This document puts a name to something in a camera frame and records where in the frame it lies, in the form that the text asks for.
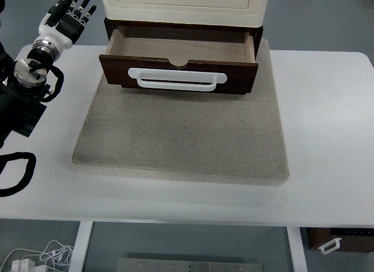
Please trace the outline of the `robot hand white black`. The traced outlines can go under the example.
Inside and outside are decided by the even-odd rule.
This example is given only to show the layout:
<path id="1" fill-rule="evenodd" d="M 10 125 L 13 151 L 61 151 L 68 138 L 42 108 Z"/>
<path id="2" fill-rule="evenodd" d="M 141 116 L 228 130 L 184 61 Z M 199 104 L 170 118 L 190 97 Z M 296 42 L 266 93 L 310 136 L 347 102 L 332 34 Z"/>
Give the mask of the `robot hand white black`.
<path id="1" fill-rule="evenodd" d="M 58 0 L 39 24 L 39 36 L 33 42 L 34 48 L 45 47 L 56 57 L 72 47 L 82 35 L 86 24 L 96 11 L 89 9 L 90 0 Z"/>

